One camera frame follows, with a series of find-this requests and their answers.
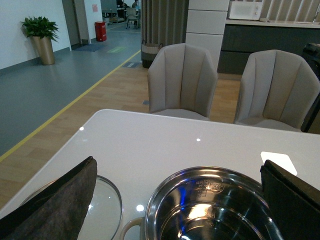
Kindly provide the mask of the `left gripper felt left finger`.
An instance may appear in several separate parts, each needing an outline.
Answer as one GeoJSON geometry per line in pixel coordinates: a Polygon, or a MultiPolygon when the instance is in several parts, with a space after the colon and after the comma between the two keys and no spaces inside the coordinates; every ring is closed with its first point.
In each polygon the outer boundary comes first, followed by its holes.
{"type": "Polygon", "coordinates": [[[93,198],[97,161],[89,156],[0,220],[2,240],[76,240],[93,198]]]}

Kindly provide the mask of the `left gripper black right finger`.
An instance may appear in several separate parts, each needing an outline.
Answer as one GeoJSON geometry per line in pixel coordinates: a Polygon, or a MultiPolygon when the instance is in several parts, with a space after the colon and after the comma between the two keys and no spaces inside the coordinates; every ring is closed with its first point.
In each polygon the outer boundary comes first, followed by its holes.
{"type": "Polygon", "coordinates": [[[271,160],[260,168],[263,196],[285,240],[320,238],[320,191],[271,160]]]}

